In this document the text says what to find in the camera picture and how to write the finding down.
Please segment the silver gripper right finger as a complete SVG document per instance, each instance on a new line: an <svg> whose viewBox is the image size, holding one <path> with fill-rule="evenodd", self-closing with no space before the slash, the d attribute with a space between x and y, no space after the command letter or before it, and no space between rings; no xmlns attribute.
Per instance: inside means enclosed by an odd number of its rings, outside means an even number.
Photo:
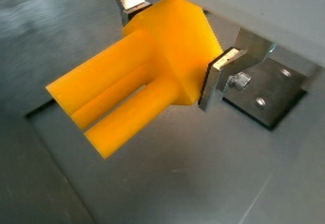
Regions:
<svg viewBox="0 0 325 224"><path fill-rule="evenodd" d="M197 106L221 100L272 130L304 96L306 76L270 58L276 45L246 29L209 62Z"/></svg>

